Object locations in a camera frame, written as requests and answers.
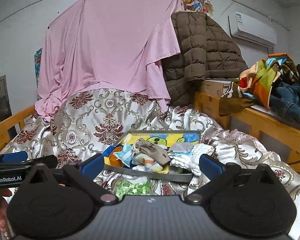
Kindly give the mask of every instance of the brown puffer jacket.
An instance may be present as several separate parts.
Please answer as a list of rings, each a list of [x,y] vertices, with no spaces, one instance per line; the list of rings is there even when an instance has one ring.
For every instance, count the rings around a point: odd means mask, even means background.
[[[171,106],[193,107],[195,90],[207,79],[234,79],[247,69],[237,44],[203,12],[171,15],[181,53],[162,59]]]

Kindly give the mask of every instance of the wooden bed rail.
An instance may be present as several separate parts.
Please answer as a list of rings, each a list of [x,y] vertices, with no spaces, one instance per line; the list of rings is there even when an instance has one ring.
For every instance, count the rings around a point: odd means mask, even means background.
[[[34,112],[34,105],[29,106],[28,108],[20,111],[19,113],[14,114],[13,116],[10,116],[9,118],[0,122],[0,151],[4,148],[5,145],[7,145],[10,142],[8,130],[16,124],[19,124],[20,130],[22,130],[25,126],[24,119],[30,116],[31,114],[34,114]]]
[[[202,92],[196,92],[196,110],[215,119],[223,129],[229,129],[231,117],[251,126],[249,134],[260,139],[262,133],[266,133],[291,148],[287,163],[300,160],[300,130],[286,125],[273,117],[260,113],[251,108],[245,108],[239,113],[230,116],[219,116],[219,98],[209,96]],[[300,163],[292,168],[300,173]]]

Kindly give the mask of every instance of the floral bedspread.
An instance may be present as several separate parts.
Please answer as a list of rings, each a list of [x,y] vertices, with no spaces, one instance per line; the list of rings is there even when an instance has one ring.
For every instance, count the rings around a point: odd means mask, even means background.
[[[105,150],[128,130],[201,130],[201,142],[214,147],[213,156],[222,163],[235,162],[253,169],[268,164],[296,204],[298,215],[290,236],[300,236],[300,176],[278,154],[269,152],[255,138],[243,132],[224,131],[213,119],[187,107],[170,107],[161,113],[156,101],[140,94],[101,89],[78,93],[68,99],[45,122],[37,114],[27,120],[24,129],[1,151],[28,152],[30,159],[54,154],[58,166],[81,163]],[[94,181],[107,190],[124,174],[103,170]],[[209,182],[203,174],[190,183],[151,180],[158,195],[180,194],[182,198]]]

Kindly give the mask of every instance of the jeans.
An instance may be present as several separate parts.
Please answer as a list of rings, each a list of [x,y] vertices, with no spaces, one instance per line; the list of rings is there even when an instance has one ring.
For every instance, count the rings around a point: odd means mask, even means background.
[[[269,106],[281,117],[300,123],[299,84],[280,82],[270,95]]]

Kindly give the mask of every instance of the orange cup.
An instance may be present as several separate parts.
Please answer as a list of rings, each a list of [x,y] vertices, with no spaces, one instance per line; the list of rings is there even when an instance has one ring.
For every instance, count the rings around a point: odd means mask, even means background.
[[[119,160],[116,156],[113,155],[114,152],[120,152],[121,150],[122,150],[122,147],[119,146],[119,147],[116,147],[112,151],[112,153],[110,153],[109,161],[110,161],[111,166],[120,167],[120,168],[123,166],[122,161]]]

